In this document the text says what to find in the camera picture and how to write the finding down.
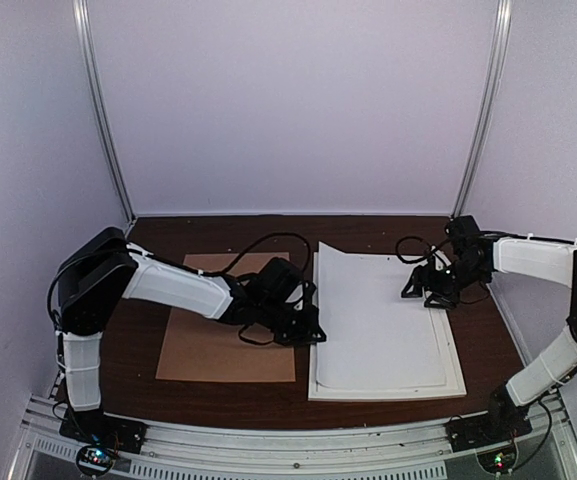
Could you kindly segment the aluminium corner post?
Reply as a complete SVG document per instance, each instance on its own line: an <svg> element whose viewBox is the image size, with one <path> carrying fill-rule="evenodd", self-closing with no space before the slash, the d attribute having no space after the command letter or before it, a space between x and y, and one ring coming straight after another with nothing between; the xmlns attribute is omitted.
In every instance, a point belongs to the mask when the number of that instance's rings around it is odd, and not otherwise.
<svg viewBox="0 0 577 480"><path fill-rule="evenodd" d="M495 99L499 92L507 57L512 25L512 4L513 2L511 0L499 0L497 2L490 55L479 112L451 217L460 216L465 212L475 183L477 170L483 157L493 116Z"/></svg>
<svg viewBox="0 0 577 480"><path fill-rule="evenodd" d="M136 219L127 186L119 165L116 147L112 136L106 105L104 102L101 79L96 61L89 5L85 0L74 0L73 14L75 28L86 70L92 108L101 142L102 152L109 169L111 182L119 199L123 216L127 223Z"/></svg>

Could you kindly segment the landscape photo print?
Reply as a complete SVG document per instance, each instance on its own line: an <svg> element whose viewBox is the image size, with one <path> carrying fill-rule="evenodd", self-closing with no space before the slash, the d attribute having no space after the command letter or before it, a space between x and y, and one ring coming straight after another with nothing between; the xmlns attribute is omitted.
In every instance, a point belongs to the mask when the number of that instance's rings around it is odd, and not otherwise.
<svg viewBox="0 0 577 480"><path fill-rule="evenodd" d="M400 297L407 270L387 255L349 254L321 243L317 256L317 380L335 390L447 383L430 314Z"/></svg>

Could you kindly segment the right aluminium corner post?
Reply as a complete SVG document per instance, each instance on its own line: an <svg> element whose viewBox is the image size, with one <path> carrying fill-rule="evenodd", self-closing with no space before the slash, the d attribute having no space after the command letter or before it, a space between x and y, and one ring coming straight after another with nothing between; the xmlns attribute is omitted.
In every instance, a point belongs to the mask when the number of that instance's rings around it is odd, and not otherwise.
<svg viewBox="0 0 577 480"><path fill-rule="evenodd" d="M511 0L499 0L497 2L490 55L479 112L451 217L460 216L465 212L475 183L477 170L483 157L493 116L495 99L499 92L507 57L512 25L512 4L513 2Z"/></svg>

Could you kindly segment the left aluminium corner post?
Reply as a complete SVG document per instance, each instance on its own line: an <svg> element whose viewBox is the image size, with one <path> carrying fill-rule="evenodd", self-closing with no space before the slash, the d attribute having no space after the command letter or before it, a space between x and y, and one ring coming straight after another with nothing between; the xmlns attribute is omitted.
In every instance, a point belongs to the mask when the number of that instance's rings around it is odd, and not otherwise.
<svg viewBox="0 0 577 480"><path fill-rule="evenodd" d="M85 0L74 0L73 14L75 28L86 70L92 108L101 142L102 152L109 169L111 182L119 199L123 216L127 223L136 219L127 186L119 165L116 147L112 136L106 105L104 102L101 79L96 61L89 5Z"/></svg>

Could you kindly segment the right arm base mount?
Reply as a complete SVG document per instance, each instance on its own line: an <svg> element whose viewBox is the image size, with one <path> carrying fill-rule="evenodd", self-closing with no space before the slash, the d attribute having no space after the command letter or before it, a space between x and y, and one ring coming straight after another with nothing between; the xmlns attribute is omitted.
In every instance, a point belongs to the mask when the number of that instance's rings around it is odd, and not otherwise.
<svg viewBox="0 0 577 480"><path fill-rule="evenodd" d="M504 386L495 389L484 413L456 415L445 424L454 453L476 450L485 473L501 476L519 466L517 439L532 432L527 418L530 405L516 405Z"/></svg>

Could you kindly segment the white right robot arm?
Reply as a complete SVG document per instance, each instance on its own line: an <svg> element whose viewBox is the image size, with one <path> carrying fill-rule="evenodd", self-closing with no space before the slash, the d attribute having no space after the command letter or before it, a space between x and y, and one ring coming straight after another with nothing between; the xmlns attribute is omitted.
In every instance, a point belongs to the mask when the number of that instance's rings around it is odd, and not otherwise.
<svg viewBox="0 0 577 480"><path fill-rule="evenodd" d="M442 272L442 303L469 389L461 398L398 404L379 419L422 422L487 412L489 395L536 362L568 326L575 239L493 230L457 233L440 220L394 239L392 254L412 273Z"/></svg>

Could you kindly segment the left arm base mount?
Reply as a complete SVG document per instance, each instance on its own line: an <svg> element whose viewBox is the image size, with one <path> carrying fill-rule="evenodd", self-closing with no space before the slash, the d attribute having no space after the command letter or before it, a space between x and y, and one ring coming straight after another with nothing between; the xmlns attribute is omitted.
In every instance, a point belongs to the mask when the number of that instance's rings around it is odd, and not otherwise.
<svg viewBox="0 0 577 480"><path fill-rule="evenodd" d="M82 443L75 466L93 479L109 473L122 452L139 454L146 432L144 422L107 415L102 407L76 411L68 406L59 429L61 436Z"/></svg>

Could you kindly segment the aluminium front rail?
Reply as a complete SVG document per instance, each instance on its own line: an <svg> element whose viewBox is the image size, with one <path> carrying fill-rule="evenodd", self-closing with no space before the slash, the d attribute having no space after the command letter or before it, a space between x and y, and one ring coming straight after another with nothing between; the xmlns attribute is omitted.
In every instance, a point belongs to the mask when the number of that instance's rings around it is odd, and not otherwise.
<svg viewBox="0 0 577 480"><path fill-rule="evenodd" d="M386 427L272 431L149 421L139 453L109 479L495 479L484 463L515 449L511 479L577 479L577 438L560 397L530 410L532 432L455 451L445 420Z"/></svg>

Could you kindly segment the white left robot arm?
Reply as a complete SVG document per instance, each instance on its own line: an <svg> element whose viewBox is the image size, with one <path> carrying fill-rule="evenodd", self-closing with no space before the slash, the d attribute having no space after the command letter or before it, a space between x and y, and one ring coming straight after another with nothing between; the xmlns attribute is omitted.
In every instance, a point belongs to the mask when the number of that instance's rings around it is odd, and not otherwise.
<svg viewBox="0 0 577 480"><path fill-rule="evenodd" d="M239 253L220 270L165 260L107 227L59 267L47 293L58 337L59 368L74 429L91 444L105 442L112 424L102 408L101 340L118 303L149 301L198 314L246 331L260 325L285 347L326 341L307 268L275 256L257 272L235 275Z"/></svg>

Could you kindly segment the white picture frame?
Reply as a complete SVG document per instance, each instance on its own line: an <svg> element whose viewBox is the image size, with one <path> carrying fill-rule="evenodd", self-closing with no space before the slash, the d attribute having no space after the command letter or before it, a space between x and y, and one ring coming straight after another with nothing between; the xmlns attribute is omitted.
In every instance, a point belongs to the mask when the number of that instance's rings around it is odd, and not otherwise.
<svg viewBox="0 0 577 480"><path fill-rule="evenodd" d="M316 271L314 274L314 281L317 286L318 294L318 252L315 255ZM410 275L409 268L407 270L407 280ZM408 301L420 301L422 306L423 301L417 299L405 299ZM430 400L442 399L449 397L463 397L467 390L465 380L461 369L459 356L456 349L456 344L452 335L452 330L448 320L448 316L443 310L436 310L425 308L429 311L430 320L435 330L437 345L440 350L442 360L444 362L445 373L447 374L447 383L438 386L422 386L413 388L400 388L390 390L366 391L366 390L335 390L320 384L317 380L317 348L319 343L313 346L310 350L310 366L309 366L309 386L308 398L311 401L335 401L335 402L381 402L381 401L408 401L408 400Z"/></svg>

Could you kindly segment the brown cardboard backing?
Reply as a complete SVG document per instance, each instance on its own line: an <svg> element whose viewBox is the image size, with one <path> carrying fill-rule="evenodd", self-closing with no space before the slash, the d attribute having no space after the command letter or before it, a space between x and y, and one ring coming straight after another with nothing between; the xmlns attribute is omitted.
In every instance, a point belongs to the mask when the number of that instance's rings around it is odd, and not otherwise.
<svg viewBox="0 0 577 480"><path fill-rule="evenodd" d="M200 383L292 383L291 347L250 345L237 326L223 325L187 310L170 312L155 378Z"/></svg>

